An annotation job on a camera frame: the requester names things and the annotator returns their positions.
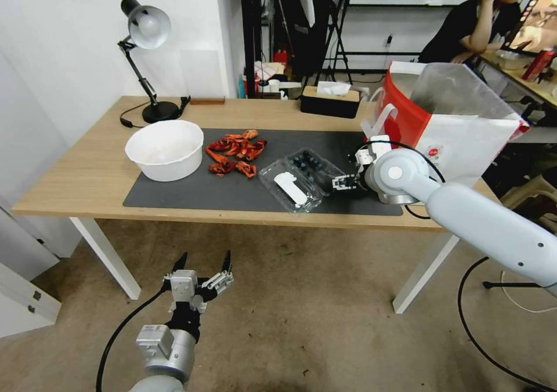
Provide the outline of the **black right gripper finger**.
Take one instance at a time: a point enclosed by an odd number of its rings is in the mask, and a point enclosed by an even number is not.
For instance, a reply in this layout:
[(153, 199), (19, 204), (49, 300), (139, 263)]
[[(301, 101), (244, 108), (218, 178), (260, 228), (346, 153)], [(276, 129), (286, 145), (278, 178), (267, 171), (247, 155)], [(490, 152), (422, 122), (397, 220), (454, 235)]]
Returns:
[(347, 191), (356, 191), (361, 189), (358, 174), (333, 176), (331, 178), (330, 183), (331, 183), (331, 189), (329, 191), (330, 194), (347, 192)]
[(371, 154), (368, 147), (358, 149), (352, 154), (348, 154), (348, 161), (354, 168), (365, 168), (371, 164)]

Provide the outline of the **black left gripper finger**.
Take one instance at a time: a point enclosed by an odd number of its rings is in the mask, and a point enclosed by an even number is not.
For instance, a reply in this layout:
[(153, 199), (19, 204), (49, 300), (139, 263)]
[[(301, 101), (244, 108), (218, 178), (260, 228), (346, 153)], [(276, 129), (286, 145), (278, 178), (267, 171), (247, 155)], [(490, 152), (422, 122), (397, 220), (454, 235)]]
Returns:
[(187, 257), (188, 257), (188, 253), (184, 252), (183, 255), (174, 263), (172, 270), (164, 276), (164, 282), (163, 282), (164, 288), (171, 287), (171, 276), (174, 275), (175, 272), (185, 269)]
[(234, 282), (232, 273), (232, 252), (228, 250), (223, 260), (221, 271), (201, 285), (202, 297), (218, 297)]

